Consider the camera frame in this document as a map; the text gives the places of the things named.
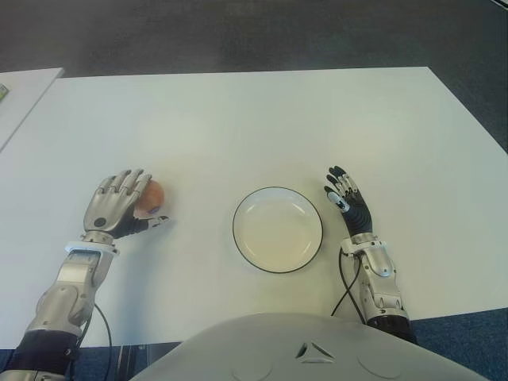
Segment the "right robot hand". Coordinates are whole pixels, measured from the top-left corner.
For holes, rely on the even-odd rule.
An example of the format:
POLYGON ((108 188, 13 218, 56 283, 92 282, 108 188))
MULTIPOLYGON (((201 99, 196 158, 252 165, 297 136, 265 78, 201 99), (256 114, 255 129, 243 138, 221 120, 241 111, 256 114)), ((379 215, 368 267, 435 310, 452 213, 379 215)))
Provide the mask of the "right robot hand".
POLYGON ((370 210, 352 177, 334 166, 329 168, 326 179, 331 184, 324 186, 326 196, 340 210, 349 235, 373 233, 370 210))

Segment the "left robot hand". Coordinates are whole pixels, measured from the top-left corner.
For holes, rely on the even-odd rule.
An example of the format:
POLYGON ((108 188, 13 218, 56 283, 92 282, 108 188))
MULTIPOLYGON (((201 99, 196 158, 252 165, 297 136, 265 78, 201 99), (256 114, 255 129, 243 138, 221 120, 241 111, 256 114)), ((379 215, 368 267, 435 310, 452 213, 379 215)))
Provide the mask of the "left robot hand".
POLYGON ((82 240, 112 244, 116 239, 168 223, 169 217, 164 215, 148 218, 134 215, 135 206, 151 179, 142 169, 121 171, 104 179, 87 207, 82 240))

